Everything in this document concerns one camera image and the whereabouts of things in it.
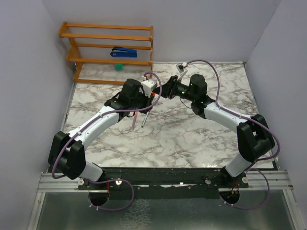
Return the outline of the pink highlighter pen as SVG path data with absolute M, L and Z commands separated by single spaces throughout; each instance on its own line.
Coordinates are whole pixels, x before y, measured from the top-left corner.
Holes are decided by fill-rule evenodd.
M 135 115 L 133 116 L 133 122 L 132 122 L 132 126 L 131 126 L 132 130 L 134 130 L 135 127 L 136 127 L 137 117 L 138 117 L 138 113 L 135 113 Z

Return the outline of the white green-tipped pen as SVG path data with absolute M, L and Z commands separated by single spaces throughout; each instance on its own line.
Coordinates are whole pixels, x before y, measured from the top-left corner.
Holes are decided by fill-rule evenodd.
M 146 121 L 147 121 L 147 119 L 148 119 L 149 113 L 150 113 L 150 112 L 147 112 L 147 113 L 146 113 L 146 116 L 145 116 L 145 118 L 144 118 L 144 120 L 143 120 L 143 122 L 142 122 L 141 128 L 144 128 L 144 126 L 145 126 L 145 124 L 146 124 Z

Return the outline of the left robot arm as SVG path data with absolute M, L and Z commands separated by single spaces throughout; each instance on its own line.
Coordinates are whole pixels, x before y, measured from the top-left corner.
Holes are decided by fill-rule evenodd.
M 98 165 L 88 162 L 85 151 L 105 130 L 127 117 L 131 112 L 146 113 L 152 108 L 153 92 L 157 81 L 142 82 L 128 79 L 121 91 L 107 100 L 104 106 L 84 124 L 64 133 L 59 131 L 53 138 L 48 163 L 52 177 L 56 172 L 70 179 L 83 178 L 95 189 L 105 186 L 104 171 Z

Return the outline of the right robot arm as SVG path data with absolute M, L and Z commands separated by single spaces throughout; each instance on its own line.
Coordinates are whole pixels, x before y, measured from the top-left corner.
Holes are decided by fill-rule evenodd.
M 215 100 L 207 95 L 207 83 L 200 74 L 192 75 L 189 85 L 181 83 L 178 76 L 172 76 L 162 88 L 154 89 L 154 93 L 168 99 L 176 96 L 186 99 L 191 102 L 195 115 L 221 124 L 237 134 L 239 153 L 224 167 L 220 176 L 225 187 L 236 184 L 237 176 L 275 146 L 272 134 L 265 129 L 267 123 L 263 116 L 236 116 L 232 110 L 227 112 L 219 108 Z

